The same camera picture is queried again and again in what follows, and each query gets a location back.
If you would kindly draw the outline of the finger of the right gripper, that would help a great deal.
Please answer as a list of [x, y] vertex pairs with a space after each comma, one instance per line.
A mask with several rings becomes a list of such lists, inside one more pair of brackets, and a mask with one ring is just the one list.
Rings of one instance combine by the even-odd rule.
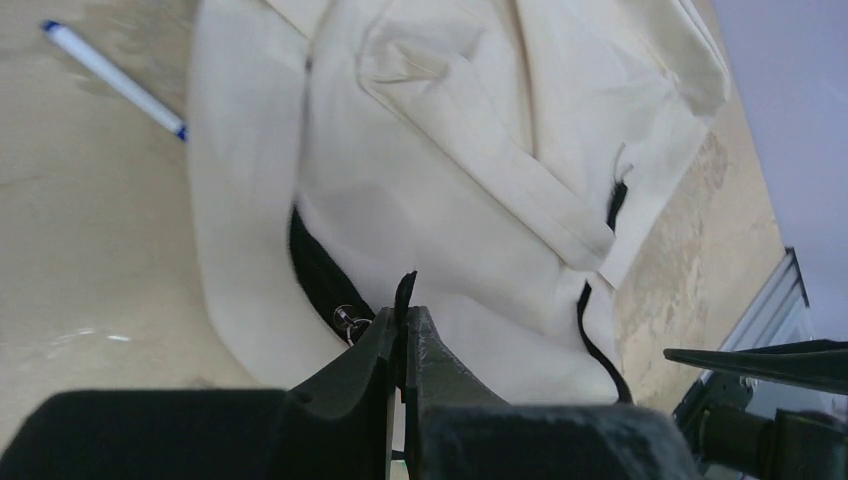
[[737, 375], [837, 395], [847, 393], [847, 343], [810, 340], [741, 351], [666, 349], [666, 359]]

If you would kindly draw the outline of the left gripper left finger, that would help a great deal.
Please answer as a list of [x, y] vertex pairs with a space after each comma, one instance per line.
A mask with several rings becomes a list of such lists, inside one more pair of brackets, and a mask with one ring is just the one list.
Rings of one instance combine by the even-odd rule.
[[291, 390], [78, 390], [53, 395], [1, 458], [5, 479], [385, 479], [397, 323]]

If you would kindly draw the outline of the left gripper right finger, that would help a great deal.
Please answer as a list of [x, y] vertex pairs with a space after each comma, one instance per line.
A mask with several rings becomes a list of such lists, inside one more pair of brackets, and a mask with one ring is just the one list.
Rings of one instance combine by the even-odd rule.
[[425, 307], [405, 319], [412, 479], [698, 479], [670, 417], [614, 405], [511, 405], [446, 347]]

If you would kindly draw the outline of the beige canvas backpack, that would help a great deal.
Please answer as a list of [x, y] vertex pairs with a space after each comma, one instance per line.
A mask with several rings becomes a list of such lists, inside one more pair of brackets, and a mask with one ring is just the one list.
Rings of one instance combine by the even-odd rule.
[[292, 387], [412, 301], [513, 403], [629, 400], [613, 297], [730, 93], [690, 1], [205, 1], [208, 313]]

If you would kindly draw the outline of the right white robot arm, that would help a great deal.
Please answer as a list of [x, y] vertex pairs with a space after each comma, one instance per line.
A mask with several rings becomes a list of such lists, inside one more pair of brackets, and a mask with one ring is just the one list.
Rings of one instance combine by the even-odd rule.
[[[814, 391], [847, 393], [847, 344], [810, 340], [720, 352], [667, 349], [666, 359], [717, 373]], [[729, 384], [707, 384], [676, 414], [694, 456], [758, 479], [844, 479], [847, 424], [810, 410], [779, 409], [773, 418], [720, 402]]]

